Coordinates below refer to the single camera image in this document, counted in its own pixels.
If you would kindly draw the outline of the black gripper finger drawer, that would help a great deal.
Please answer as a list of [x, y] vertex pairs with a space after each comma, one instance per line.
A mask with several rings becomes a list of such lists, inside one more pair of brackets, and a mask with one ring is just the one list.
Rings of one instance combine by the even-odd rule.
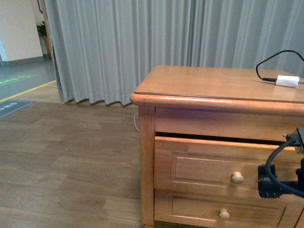
[[258, 166], [258, 192], [262, 198], [279, 198], [283, 195], [283, 190], [275, 185], [266, 173], [266, 166]]

